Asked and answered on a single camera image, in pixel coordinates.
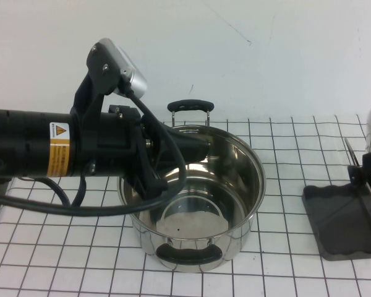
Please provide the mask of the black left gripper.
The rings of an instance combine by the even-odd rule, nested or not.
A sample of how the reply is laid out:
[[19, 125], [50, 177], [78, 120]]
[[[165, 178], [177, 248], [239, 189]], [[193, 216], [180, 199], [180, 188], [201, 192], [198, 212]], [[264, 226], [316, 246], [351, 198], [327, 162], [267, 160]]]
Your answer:
[[[124, 176], [132, 172], [138, 157], [137, 142], [143, 140], [141, 116], [136, 108], [111, 105], [107, 113], [77, 115], [77, 175]], [[204, 160], [210, 144], [193, 133], [180, 132], [161, 125], [177, 145], [186, 163]], [[145, 124], [145, 134], [152, 146], [150, 155], [155, 163], [176, 163], [172, 150], [152, 124]], [[159, 197], [168, 183], [156, 170], [141, 169], [135, 190], [142, 200]]]

